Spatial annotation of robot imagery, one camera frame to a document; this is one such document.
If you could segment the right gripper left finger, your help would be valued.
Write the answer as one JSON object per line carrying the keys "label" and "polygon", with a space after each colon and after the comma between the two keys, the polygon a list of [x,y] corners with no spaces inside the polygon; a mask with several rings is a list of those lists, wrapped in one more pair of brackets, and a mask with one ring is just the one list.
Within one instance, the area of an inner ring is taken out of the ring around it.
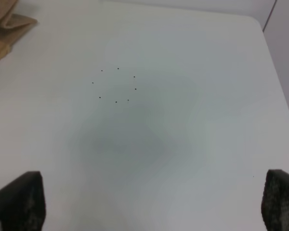
{"label": "right gripper left finger", "polygon": [[0,189],[0,231],[40,231],[45,218],[39,171],[28,171]]}

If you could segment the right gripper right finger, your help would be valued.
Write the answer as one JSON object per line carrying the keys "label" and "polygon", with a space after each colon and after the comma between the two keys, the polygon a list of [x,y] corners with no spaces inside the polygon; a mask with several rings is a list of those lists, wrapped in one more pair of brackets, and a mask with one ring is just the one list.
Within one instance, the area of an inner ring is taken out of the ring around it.
{"label": "right gripper right finger", "polygon": [[261,214],[268,231],[289,231],[289,173],[267,171]]}

